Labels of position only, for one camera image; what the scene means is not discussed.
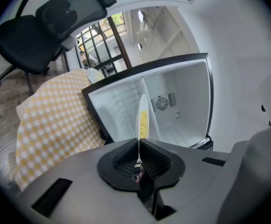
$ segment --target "wooden floor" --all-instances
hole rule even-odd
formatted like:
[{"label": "wooden floor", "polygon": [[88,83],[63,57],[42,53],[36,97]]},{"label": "wooden floor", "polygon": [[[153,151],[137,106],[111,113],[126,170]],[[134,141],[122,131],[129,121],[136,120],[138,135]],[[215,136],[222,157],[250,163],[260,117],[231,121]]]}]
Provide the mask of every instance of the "wooden floor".
[{"label": "wooden floor", "polygon": [[[0,55],[0,74],[10,66]],[[31,83],[36,91],[45,81],[66,72],[64,57],[49,64],[50,70],[46,76],[31,75]],[[0,87],[0,184],[5,186],[8,181],[7,155],[16,148],[16,134],[19,118],[16,106],[28,98],[28,87],[24,72],[15,70],[1,81]]]}]

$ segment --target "mini fridge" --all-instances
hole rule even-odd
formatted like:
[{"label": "mini fridge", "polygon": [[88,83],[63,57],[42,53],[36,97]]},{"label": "mini fridge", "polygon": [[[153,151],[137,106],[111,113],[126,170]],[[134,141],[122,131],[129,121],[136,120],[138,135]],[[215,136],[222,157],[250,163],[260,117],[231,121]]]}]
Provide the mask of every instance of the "mini fridge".
[{"label": "mini fridge", "polygon": [[213,77],[207,53],[145,63],[96,82],[82,93],[88,110],[110,143],[136,137],[142,94],[149,102],[149,138],[211,149]]}]

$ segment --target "chair armrest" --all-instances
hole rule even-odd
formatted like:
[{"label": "chair armrest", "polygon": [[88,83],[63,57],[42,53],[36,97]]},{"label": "chair armrest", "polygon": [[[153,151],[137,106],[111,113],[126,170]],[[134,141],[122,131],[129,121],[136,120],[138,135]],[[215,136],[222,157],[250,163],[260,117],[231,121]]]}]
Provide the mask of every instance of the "chair armrest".
[{"label": "chair armrest", "polygon": [[61,47],[64,49],[64,51],[70,51],[74,46],[75,39],[73,38],[73,36],[69,36],[61,43]]}]

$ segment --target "ceiling light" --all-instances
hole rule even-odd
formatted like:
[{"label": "ceiling light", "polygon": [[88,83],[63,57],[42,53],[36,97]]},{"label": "ceiling light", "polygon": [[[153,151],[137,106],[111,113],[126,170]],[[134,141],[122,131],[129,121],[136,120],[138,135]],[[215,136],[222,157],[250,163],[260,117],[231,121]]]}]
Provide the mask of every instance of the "ceiling light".
[{"label": "ceiling light", "polygon": [[137,44],[137,47],[139,48],[139,50],[142,50],[142,48],[143,48],[142,44],[140,44],[140,43]]},{"label": "ceiling light", "polygon": [[144,15],[144,13],[143,13],[141,10],[139,10],[137,14],[138,14],[138,16],[139,16],[140,22],[143,22],[143,21],[145,20],[145,15]]}]

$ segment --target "table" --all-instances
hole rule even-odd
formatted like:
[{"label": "table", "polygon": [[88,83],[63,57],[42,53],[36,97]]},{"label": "table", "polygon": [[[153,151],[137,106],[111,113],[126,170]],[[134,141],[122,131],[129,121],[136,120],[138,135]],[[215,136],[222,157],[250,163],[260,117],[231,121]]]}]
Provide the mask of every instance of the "table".
[{"label": "table", "polygon": [[66,157],[104,145],[81,93],[90,84],[86,70],[73,70],[29,98],[17,130],[15,180],[21,190]]}]

